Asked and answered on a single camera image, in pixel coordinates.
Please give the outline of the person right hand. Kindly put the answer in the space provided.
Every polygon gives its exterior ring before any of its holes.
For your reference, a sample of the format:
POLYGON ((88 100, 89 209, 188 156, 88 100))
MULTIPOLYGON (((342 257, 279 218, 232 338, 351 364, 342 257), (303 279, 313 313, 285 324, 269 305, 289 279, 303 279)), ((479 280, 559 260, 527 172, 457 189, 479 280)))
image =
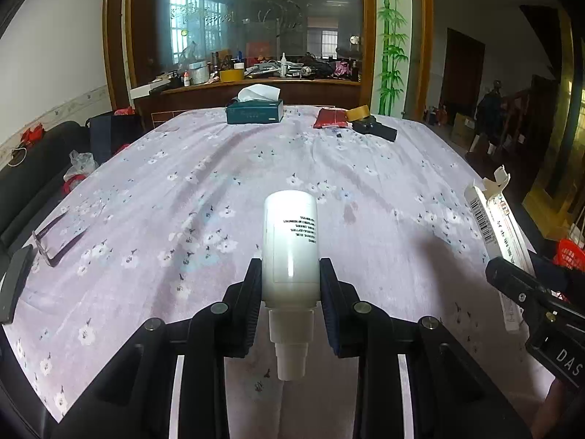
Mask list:
POLYGON ((546 399, 539 407, 532 421, 531 432, 533 439, 541 439, 553 428, 562 414, 564 407, 565 387, 559 379, 555 379, 549 386, 546 399))

